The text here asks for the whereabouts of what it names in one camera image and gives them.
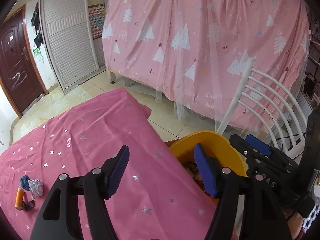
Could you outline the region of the person's right hand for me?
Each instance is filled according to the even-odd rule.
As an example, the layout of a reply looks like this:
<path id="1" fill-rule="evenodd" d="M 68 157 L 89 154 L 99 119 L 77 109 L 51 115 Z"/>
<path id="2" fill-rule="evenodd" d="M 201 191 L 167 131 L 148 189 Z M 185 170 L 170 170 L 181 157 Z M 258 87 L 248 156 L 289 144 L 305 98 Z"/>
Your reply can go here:
<path id="1" fill-rule="evenodd" d="M 293 209 L 282 208 L 292 239 L 301 239 L 304 235 L 303 222 L 304 218 Z"/>

